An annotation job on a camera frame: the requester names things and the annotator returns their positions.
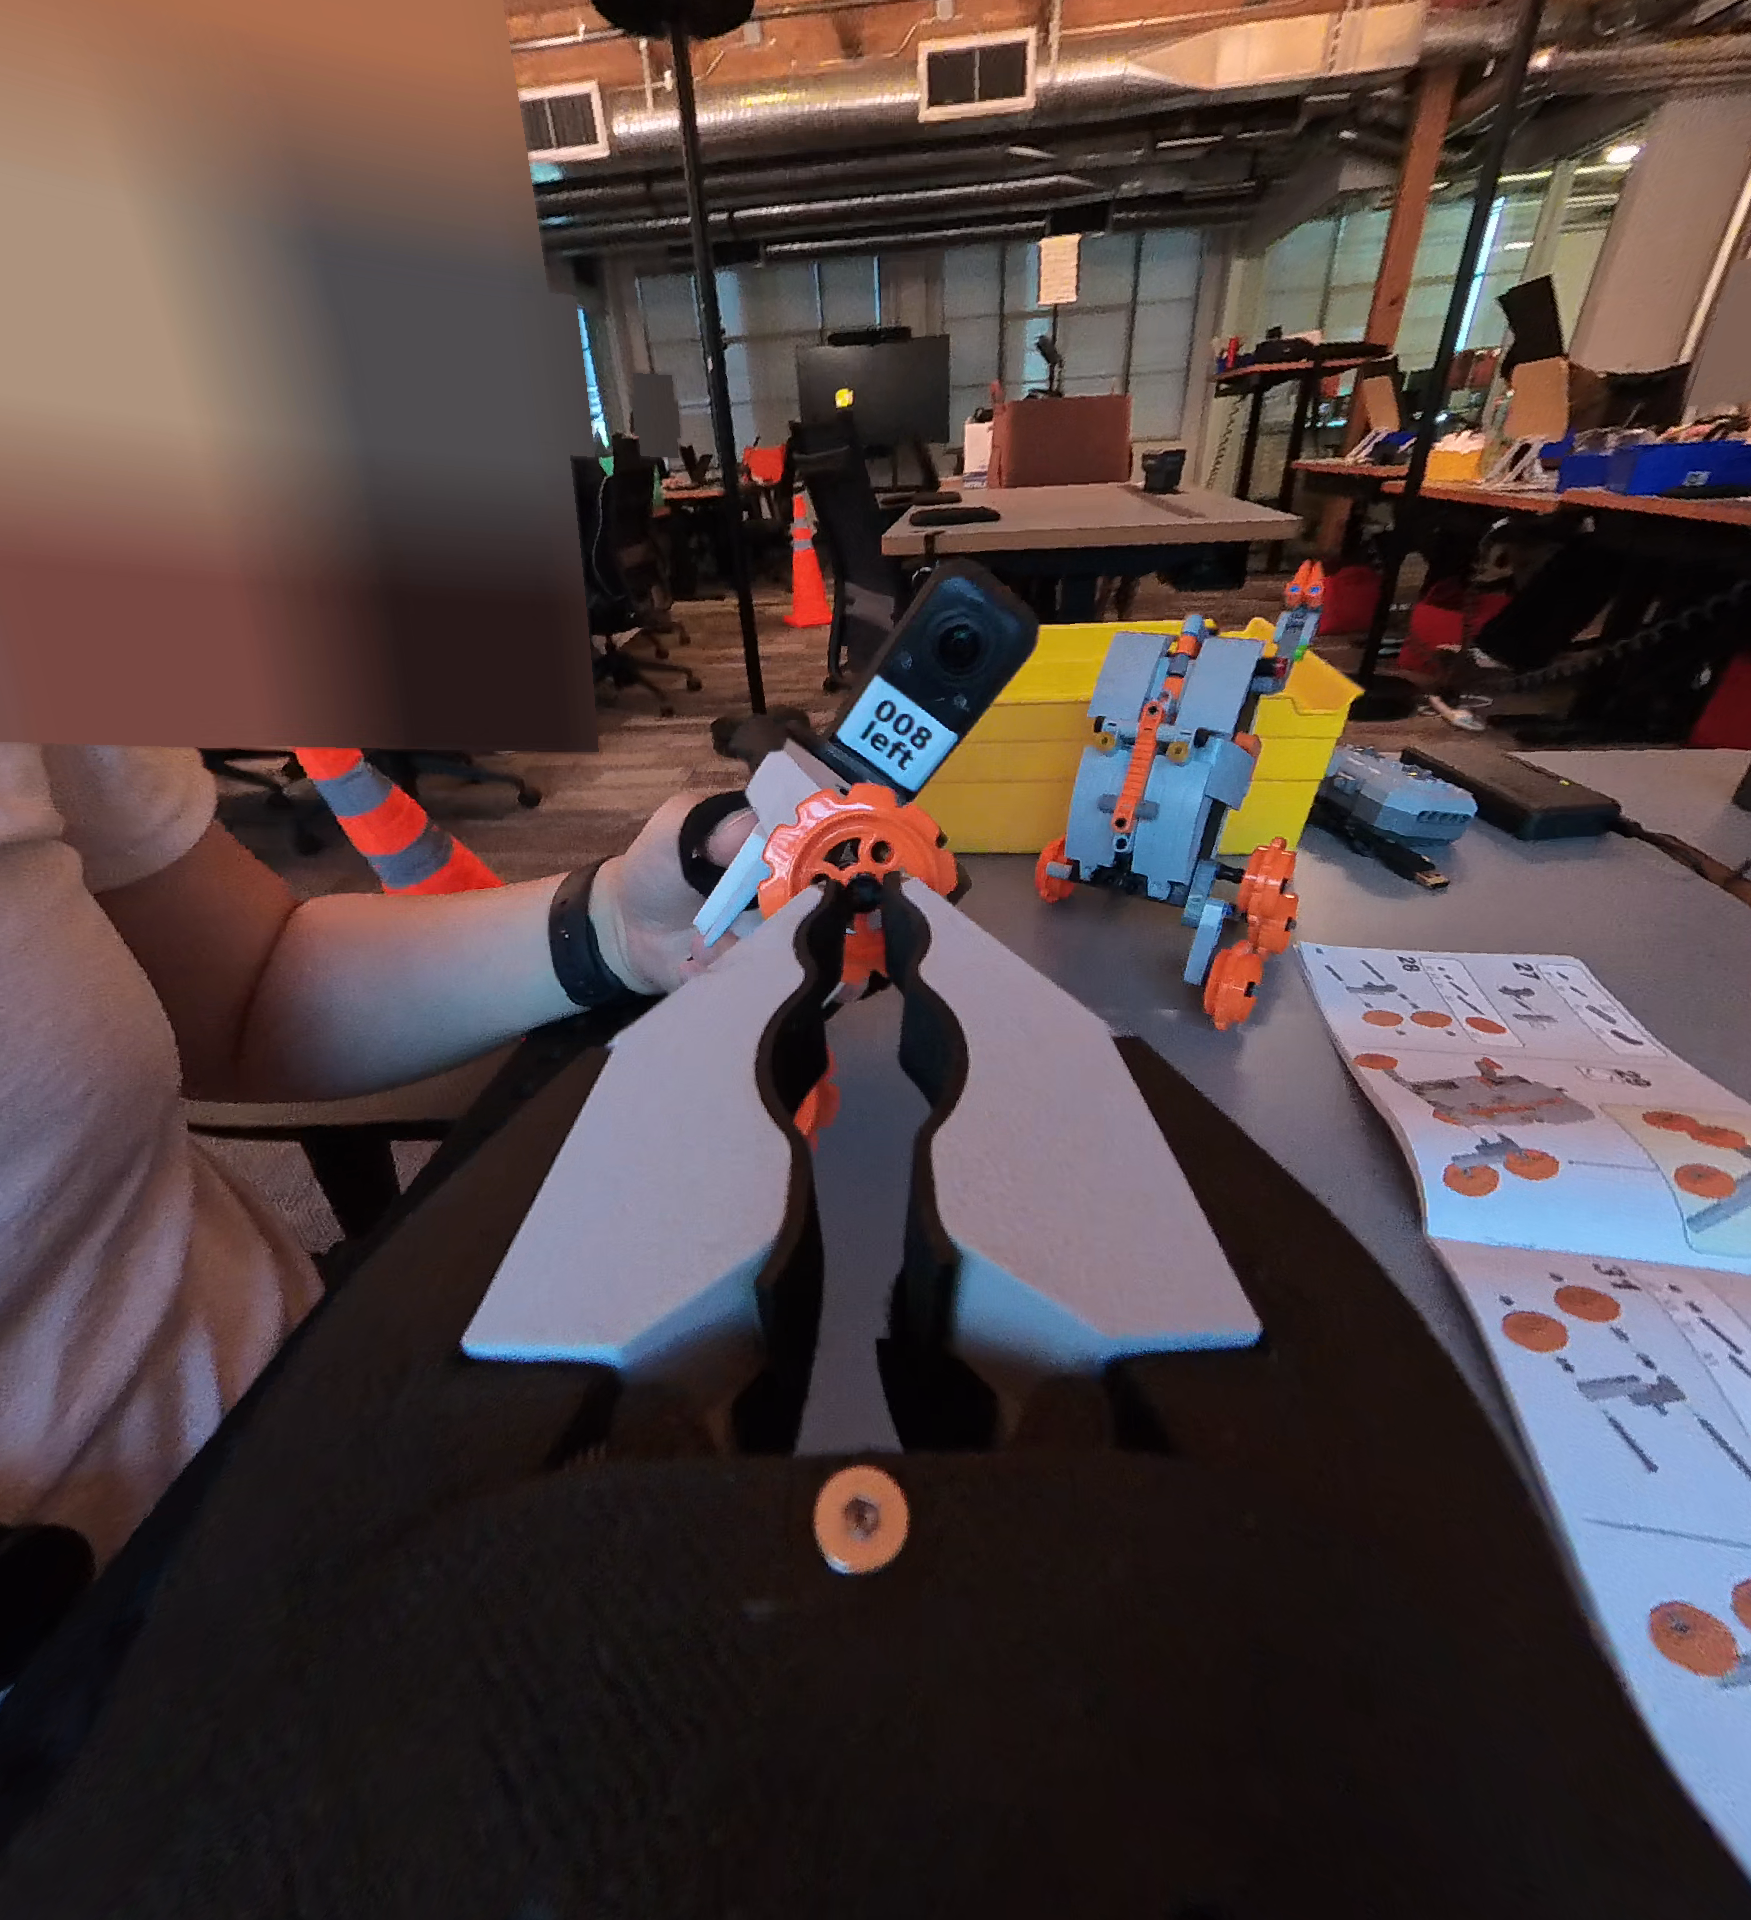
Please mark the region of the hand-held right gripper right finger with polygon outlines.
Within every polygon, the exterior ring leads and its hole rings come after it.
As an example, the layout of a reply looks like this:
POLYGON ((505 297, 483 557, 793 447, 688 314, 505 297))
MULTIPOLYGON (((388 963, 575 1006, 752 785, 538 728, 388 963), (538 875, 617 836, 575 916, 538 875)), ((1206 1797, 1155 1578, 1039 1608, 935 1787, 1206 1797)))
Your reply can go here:
POLYGON ((899 1445, 992 1449, 1045 1386, 1254 1349, 1262 1318, 1113 1029, 927 881, 888 881, 879 932, 927 1095, 879 1336, 899 1445))

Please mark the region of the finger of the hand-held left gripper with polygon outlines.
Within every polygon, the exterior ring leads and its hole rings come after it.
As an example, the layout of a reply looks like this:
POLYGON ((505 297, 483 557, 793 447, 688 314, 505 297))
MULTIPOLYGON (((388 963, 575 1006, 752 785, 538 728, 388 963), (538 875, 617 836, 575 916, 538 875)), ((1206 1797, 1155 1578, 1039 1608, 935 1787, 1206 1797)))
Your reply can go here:
POLYGON ((764 839, 793 825, 810 793, 832 793, 832 767, 818 754, 764 754, 764 767, 745 780, 752 839, 696 905, 688 964, 714 964, 728 928, 760 905, 760 887, 769 881, 764 839))

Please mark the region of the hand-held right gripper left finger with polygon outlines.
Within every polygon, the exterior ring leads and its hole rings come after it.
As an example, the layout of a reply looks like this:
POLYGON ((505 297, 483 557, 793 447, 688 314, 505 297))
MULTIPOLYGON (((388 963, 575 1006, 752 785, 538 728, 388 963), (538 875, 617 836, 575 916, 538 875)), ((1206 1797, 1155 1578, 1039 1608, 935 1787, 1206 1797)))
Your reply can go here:
POLYGON ((799 1445, 818 1200, 793 1113, 832 1071, 845 932, 852 891, 802 887, 612 1041, 462 1357, 599 1365, 674 1386, 738 1449, 799 1445))

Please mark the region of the grey beam orange wheel assembly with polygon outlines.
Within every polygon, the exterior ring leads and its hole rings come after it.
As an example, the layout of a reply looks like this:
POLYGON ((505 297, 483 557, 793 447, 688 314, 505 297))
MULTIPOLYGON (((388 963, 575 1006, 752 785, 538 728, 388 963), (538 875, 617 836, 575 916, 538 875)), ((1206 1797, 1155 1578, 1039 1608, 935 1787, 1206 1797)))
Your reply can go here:
MULTIPOLYGON (((879 881, 927 881, 940 902, 961 902, 966 875, 945 847, 945 836, 935 825, 927 806, 903 806, 888 785, 845 785, 845 793, 810 793, 799 802, 793 825, 764 836, 764 887, 760 887, 760 916, 769 919, 781 905, 799 902, 799 887, 841 881, 841 887, 874 887, 879 881)), ((888 964, 888 937, 879 937, 879 905, 866 905, 845 928, 845 964, 823 1006, 860 999, 874 985, 874 972, 888 964)), ((841 1081, 832 1081, 832 1054, 823 1054, 823 1081, 799 1102, 793 1125, 802 1140, 818 1140, 841 1113, 841 1081)))

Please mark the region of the person's left forearm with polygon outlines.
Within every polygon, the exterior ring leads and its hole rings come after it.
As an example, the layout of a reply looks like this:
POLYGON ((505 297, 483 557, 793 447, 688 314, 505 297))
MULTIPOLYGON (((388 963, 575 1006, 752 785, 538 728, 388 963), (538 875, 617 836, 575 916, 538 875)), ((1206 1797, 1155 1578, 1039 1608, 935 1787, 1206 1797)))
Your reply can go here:
POLYGON ((237 1102, 379 1095, 573 1022, 552 902, 556 881, 299 902, 240 1013, 237 1102))

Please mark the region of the grey desk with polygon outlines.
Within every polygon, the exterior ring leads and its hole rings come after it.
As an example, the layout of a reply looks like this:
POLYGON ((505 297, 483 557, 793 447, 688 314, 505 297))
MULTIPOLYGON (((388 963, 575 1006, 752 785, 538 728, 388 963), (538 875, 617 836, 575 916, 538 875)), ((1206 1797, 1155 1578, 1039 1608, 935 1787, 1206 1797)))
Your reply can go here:
POLYGON ((1539 1505, 1401 1154, 1303 980, 1176 1013, 1141 902, 966 916, 1145 1041, 1271 1340, 1133 1365, 1113 1449, 899 1455, 914 1553, 810 1571, 810 1730, 727 1915, 1751 1915, 1539 1505))

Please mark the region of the person's left hand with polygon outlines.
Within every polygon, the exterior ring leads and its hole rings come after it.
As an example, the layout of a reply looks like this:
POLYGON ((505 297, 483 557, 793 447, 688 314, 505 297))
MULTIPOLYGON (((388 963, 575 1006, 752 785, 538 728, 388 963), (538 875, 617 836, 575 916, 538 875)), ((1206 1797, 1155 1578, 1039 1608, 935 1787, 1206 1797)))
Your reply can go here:
POLYGON ((705 972, 727 945, 738 945, 760 916, 745 916, 719 945, 696 932, 705 891, 686 881, 686 847, 688 862, 714 862, 719 875, 745 852, 760 836, 760 815, 745 793, 714 793, 714 802, 663 802, 641 836, 599 866, 589 887, 589 932, 606 964, 631 993, 676 993, 688 972, 705 972))

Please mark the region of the yellow storage bin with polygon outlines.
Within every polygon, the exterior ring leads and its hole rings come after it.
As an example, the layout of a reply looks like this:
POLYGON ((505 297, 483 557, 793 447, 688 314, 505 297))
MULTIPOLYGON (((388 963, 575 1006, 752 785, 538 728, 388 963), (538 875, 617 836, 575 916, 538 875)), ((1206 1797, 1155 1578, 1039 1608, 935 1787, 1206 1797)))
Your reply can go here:
MULTIPOLYGON (((1026 672, 992 701, 970 738, 935 773, 920 806, 951 839, 951 852, 1039 852, 1064 836, 1064 802, 1079 754, 1093 738, 1088 701, 1119 625, 1045 625, 1026 672)), ((1328 780, 1337 738, 1348 728, 1353 681, 1296 659, 1285 683, 1254 714, 1254 785, 1218 825, 1218 862, 1271 839, 1303 839, 1318 785, 1328 780)))

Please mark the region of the black office chair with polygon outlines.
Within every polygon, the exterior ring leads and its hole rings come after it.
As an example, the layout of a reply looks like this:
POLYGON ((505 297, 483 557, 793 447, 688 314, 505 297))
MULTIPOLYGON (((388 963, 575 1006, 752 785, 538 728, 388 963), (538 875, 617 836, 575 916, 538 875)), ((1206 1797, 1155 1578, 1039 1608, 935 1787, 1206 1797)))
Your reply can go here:
POLYGON ((845 695, 866 672, 866 659, 890 635, 914 576, 903 567, 888 557, 890 514, 866 478, 866 441, 852 418, 793 424, 782 447, 810 507, 818 546, 832 549, 823 695, 845 695))
POLYGON ((612 704, 617 695, 651 695, 660 716, 674 716, 674 695, 660 672, 705 695, 688 667, 674 659, 686 625, 674 611, 674 557, 660 521, 660 466, 651 458, 573 458, 575 483, 575 546, 584 546, 584 616, 589 616, 589 683, 612 704))

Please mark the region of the black wristband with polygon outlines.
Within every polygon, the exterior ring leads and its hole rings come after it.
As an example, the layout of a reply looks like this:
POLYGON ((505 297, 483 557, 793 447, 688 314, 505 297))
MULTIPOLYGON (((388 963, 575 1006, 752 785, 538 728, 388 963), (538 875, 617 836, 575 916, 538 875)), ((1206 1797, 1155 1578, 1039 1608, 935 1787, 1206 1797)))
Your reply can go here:
POLYGON ((637 985, 627 985, 627 972, 599 945, 599 928, 589 928, 599 875, 606 862, 566 875, 552 891, 552 972, 575 1013, 641 999, 637 985))

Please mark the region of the plain office table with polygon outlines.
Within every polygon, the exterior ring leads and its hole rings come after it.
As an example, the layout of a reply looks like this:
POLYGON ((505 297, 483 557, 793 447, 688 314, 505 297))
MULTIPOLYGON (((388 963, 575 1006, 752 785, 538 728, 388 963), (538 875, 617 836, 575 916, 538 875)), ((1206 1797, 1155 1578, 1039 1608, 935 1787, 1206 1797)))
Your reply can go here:
POLYGON ((1093 625, 1105 576, 1176 592, 1240 592, 1254 546, 1285 546, 1303 514, 1218 489, 1045 483, 966 489, 961 508, 903 508, 890 567, 966 557, 1018 592, 1045 625, 1093 625))

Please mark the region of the brown panel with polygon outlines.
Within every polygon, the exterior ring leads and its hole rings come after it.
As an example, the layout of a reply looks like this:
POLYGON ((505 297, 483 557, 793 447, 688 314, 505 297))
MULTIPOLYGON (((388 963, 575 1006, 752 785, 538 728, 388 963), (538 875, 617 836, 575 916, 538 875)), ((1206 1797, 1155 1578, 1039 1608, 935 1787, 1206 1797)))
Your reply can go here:
POLYGON ((1127 483, 1127 398, 1011 398, 992 409, 992 489, 1127 483))

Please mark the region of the grey orange block robot model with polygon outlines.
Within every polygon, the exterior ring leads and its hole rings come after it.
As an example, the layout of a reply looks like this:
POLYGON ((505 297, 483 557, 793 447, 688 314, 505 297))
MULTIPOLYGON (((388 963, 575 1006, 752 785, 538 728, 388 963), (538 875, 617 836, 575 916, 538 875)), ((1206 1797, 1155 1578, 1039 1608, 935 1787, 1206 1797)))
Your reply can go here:
POLYGON ((1206 616, 1178 635, 1119 633, 1088 701, 1064 836, 1030 866, 1045 905, 1074 887, 1178 905, 1197 932, 1178 980, 1217 1029, 1254 1013, 1271 963, 1296 937, 1296 847, 1271 839, 1229 866, 1218 825, 1254 785, 1254 714, 1285 695, 1318 625, 1323 567, 1303 567, 1273 635, 1218 635, 1206 616))

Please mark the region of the grey mesh office chair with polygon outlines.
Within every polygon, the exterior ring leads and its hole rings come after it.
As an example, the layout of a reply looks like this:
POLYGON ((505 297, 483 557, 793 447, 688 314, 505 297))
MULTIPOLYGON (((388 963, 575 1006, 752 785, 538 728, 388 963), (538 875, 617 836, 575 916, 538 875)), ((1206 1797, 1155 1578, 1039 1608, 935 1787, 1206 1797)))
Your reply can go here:
POLYGON ((179 1113, 214 1168, 240 1175, 325 1258, 363 1242, 402 1200, 406 1175, 453 1134, 509 1054, 519 1041, 355 1102, 185 1102, 179 1113))

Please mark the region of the black monitor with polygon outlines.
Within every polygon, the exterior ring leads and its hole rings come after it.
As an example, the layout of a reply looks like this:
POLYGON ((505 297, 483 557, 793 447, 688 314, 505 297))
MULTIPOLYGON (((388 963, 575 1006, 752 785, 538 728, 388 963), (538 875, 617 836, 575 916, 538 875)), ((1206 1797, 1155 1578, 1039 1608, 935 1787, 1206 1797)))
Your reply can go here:
POLYGON ((799 424, 852 409, 866 447, 945 441, 951 438, 951 342, 852 342, 799 350, 799 424))

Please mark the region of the striped orange traffic cone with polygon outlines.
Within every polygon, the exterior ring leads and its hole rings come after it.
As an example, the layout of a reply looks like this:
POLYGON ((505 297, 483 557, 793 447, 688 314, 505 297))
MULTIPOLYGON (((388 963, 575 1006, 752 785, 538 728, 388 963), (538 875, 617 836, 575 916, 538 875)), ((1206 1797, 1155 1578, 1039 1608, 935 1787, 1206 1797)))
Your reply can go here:
POLYGON ((397 780, 379 780, 355 745, 292 745, 344 839, 372 862, 379 891, 441 902, 505 887, 453 836, 441 836, 397 780))

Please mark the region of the black light stand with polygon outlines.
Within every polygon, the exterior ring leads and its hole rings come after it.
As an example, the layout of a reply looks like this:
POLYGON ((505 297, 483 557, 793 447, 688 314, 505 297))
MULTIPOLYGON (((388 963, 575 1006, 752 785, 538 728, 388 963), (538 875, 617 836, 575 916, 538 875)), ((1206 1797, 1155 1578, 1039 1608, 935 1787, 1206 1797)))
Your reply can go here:
POLYGON ((738 427, 728 427, 719 265, 714 265, 714 192, 705 192, 696 80, 688 80, 688 42, 719 42, 719 32, 745 28, 752 0, 599 0, 599 12, 617 32, 674 42, 688 273, 696 273, 696 350, 705 350, 705 398, 714 398, 714 441, 719 441, 719 539, 727 539, 727 576, 738 595, 745 714, 752 714, 752 729, 764 729, 769 704, 764 704, 760 603, 752 603, 752 557, 745 557, 738 427))
MULTIPOLYGON (((1500 80, 1493 80, 1493 116, 1488 116, 1477 192, 1471 192, 1456 288, 1452 288, 1452 306, 1441 306, 1433 378, 1456 360, 1456 342, 1463 342, 1471 284, 1477 284, 1477 265, 1484 265, 1484 234, 1488 234, 1488 206, 1493 206, 1508 137, 1514 137, 1539 28, 1542 28, 1542 0, 1521 0, 1514 32, 1508 32, 1508 61, 1500 61, 1500 80)), ((1426 381, 1422 418, 1415 418, 1415 441, 1408 441, 1408 478, 1394 489, 1394 521, 1391 521, 1385 576, 1373 576, 1373 616, 1366 616, 1359 667, 1353 667, 1353 683, 1359 683, 1359 701, 1348 704, 1353 728, 1391 728, 1391 716, 1415 714, 1415 683, 1385 672, 1385 635, 1391 635, 1394 576, 1401 576, 1401 557, 1408 557, 1408 539, 1415 539, 1415 507, 1422 507, 1441 398, 1452 389, 1426 381)))

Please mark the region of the grey battery hub block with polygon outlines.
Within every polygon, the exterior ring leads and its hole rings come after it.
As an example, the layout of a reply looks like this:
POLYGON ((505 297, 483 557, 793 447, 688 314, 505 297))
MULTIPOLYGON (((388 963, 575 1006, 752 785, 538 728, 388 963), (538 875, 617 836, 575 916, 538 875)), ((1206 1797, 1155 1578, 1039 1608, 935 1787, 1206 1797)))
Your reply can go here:
POLYGON ((1394 847, 1452 847, 1477 825, 1477 802, 1463 785, 1366 745, 1328 754, 1323 806, 1394 847))

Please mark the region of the black power adapter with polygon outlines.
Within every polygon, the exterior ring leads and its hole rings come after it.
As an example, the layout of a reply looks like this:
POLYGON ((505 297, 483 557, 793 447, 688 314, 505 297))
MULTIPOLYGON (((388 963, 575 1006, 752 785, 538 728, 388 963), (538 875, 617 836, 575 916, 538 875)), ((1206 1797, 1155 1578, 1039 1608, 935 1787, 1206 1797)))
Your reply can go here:
POLYGON ((1401 745, 1401 767, 1433 773, 1477 802, 1477 822, 1508 839, 1596 839, 1619 836, 1624 806, 1580 780, 1539 773, 1484 738, 1401 745))

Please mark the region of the person's light t-shirt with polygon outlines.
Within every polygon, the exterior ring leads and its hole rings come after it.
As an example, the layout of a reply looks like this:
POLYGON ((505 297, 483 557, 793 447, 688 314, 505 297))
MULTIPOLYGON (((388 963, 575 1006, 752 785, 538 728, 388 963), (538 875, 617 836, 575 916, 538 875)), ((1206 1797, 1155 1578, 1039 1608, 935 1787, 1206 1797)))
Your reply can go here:
POLYGON ((325 1302, 185 1134, 170 1006, 98 916, 208 825, 196 754, 0 745, 0 1523, 67 1523, 92 1566, 325 1302))

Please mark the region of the open instruction booklet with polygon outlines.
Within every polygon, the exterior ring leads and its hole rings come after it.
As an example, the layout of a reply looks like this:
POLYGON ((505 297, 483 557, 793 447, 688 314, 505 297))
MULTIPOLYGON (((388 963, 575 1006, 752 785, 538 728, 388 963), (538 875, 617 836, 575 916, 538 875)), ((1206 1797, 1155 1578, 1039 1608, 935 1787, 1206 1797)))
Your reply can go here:
POLYGON ((1568 956, 1303 945, 1607 1656, 1751 1871, 1751 1102, 1568 956))

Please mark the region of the cardboard box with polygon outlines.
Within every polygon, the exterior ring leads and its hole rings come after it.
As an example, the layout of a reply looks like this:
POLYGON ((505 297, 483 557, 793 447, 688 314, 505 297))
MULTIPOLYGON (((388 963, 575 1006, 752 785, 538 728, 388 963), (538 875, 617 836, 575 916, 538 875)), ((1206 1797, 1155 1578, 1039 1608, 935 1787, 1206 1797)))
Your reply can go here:
POLYGON ((1508 406, 1493 424, 1500 441, 1653 427, 1662 418, 1668 381, 1687 398, 1687 368, 1580 368, 1568 358, 1529 358, 1500 381, 1508 381, 1508 406))

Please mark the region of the long wooden table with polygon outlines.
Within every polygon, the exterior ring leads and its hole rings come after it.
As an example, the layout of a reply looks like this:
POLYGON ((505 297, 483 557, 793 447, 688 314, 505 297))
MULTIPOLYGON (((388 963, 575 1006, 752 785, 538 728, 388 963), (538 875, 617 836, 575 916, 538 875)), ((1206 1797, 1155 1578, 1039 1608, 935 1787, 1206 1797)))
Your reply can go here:
MULTIPOLYGON (((1340 546, 1323 539, 1328 567, 1385 567, 1401 466, 1348 466, 1348 458, 1296 458, 1285 489, 1296 497, 1340 497, 1348 532, 1340 546)), ((1653 521, 1690 521, 1711 557, 1722 567, 1722 585, 1703 592, 1687 611, 1659 611, 1633 635, 1603 635, 1603 616, 1529 683, 1568 683, 1588 729, 1624 738, 1687 738, 1703 714, 1715 672, 1751 653, 1751 497, 1619 497, 1619 489, 1556 489, 1556 478, 1539 483, 1433 483, 1415 507, 1415 539, 1401 567, 1422 567, 1422 585, 1463 576, 1484 592, 1521 592, 1529 573, 1596 514, 1653 514, 1653 521)))

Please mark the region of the blue plastic bin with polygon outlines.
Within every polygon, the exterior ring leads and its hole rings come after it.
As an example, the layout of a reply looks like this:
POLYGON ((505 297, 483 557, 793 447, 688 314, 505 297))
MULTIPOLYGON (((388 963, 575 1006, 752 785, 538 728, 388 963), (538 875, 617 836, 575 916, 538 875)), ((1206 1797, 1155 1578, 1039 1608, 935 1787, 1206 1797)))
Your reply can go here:
POLYGON ((1556 489, 1619 489, 1619 497, 1711 497, 1751 489, 1751 441, 1607 441, 1607 447, 1564 447, 1556 489))

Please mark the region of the metal air duct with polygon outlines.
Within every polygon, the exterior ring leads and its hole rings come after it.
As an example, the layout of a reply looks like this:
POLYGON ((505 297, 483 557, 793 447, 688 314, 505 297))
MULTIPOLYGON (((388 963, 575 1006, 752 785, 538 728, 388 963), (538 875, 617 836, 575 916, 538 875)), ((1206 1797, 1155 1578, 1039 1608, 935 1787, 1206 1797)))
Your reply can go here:
POLYGON ((1197 111, 1348 103, 1415 72, 1433 9, 769 9, 688 44, 631 32, 519 42, 529 159, 674 152, 696 91, 714 152, 914 137, 1093 127, 1197 111))

